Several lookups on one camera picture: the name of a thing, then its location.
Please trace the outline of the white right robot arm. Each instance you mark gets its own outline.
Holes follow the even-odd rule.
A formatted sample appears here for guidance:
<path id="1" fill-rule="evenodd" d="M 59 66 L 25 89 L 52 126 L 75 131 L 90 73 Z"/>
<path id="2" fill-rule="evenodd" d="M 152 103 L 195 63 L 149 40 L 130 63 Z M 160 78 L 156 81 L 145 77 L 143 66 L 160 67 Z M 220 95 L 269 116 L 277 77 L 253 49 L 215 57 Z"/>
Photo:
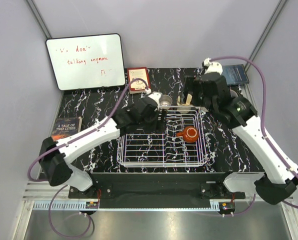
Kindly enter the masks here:
<path id="1" fill-rule="evenodd" d="M 186 76 L 180 101 L 206 108 L 247 145 L 264 170 L 262 173 L 228 174 L 216 185 L 219 197 L 225 199 L 235 192 L 253 193 L 265 202 L 276 205 L 296 191 L 298 165 L 287 157 L 266 132 L 250 101 L 241 95 L 231 95 L 224 76 L 217 72 Z"/>

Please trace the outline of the orange ceramic mug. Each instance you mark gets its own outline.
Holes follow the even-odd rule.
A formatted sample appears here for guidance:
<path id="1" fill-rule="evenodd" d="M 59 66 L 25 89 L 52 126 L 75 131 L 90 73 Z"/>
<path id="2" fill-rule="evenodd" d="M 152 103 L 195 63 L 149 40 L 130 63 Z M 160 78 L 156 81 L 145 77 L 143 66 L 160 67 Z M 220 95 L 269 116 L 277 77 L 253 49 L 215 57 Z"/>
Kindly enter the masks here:
<path id="1" fill-rule="evenodd" d="M 177 137 L 182 137 L 186 143 L 194 143 L 199 138 L 199 132 L 194 126 L 187 126 L 182 132 L 176 134 Z"/>

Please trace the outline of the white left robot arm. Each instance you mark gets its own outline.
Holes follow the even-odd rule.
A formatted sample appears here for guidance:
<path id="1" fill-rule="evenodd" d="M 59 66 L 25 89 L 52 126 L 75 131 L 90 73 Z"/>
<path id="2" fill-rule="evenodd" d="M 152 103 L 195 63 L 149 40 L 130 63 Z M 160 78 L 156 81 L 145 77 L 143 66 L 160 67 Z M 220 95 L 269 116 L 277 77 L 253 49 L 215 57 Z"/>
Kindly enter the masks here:
<path id="1" fill-rule="evenodd" d="M 44 139 L 38 162 L 49 185 L 66 184 L 78 189 L 84 197 L 92 198 L 97 193 L 96 184 L 89 173 L 73 166 L 73 161 L 92 148 L 137 130 L 154 132 L 162 96 L 153 92 L 72 136 L 57 141 L 51 137 Z"/>

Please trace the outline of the brown and cream cup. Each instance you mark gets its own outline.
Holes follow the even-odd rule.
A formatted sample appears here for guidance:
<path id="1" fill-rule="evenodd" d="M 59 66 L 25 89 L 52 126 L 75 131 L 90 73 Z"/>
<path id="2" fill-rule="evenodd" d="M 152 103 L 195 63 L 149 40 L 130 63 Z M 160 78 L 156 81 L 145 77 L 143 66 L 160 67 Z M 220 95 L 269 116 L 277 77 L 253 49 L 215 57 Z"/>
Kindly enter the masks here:
<path id="1" fill-rule="evenodd" d="M 159 99 L 159 104 L 161 107 L 171 106 L 172 105 L 172 98 L 169 95 L 163 94 Z"/>

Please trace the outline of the pink iridescent mug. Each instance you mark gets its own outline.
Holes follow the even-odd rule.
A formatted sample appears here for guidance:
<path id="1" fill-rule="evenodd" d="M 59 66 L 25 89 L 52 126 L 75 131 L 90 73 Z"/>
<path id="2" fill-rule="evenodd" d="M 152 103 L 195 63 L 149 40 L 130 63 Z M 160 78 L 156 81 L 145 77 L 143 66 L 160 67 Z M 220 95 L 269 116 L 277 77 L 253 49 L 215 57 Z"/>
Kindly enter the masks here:
<path id="1" fill-rule="evenodd" d="M 237 98 L 239 95 L 234 91 L 234 90 L 230 90 L 230 96 L 232 97 L 232 98 Z"/>

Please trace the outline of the cream ribbed mug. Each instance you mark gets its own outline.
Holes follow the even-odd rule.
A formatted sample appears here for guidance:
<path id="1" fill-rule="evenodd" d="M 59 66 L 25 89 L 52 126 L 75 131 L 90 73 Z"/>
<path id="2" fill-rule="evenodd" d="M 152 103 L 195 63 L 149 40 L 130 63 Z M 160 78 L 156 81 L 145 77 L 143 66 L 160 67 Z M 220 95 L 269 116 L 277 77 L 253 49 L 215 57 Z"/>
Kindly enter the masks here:
<path id="1" fill-rule="evenodd" d="M 177 110 L 181 114 L 189 113 L 192 108 L 191 102 L 192 102 L 192 95 L 190 93 L 187 95 L 187 97 L 179 95 L 176 100 Z"/>

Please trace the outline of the white wire dish rack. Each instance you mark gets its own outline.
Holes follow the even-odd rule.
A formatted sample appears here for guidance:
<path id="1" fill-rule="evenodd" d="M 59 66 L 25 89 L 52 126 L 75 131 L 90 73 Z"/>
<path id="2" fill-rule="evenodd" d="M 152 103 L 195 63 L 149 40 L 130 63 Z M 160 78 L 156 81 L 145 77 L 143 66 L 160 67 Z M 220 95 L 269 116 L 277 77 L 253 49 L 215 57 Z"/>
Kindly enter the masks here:
<path id="1" fill-rule="evenodd" d="M 118 139 L 117 162 L 126 168 L 190 168 L 207 162 L 207 143 L 204 136 L 205 112 L 191 107 L 180 113 L 177 106 L 168 106 L 164 124 L 155 132 L 138 129 Z M 176 134 L 188 126 L 198 130 L 196 142 L 184 142 Z"/>

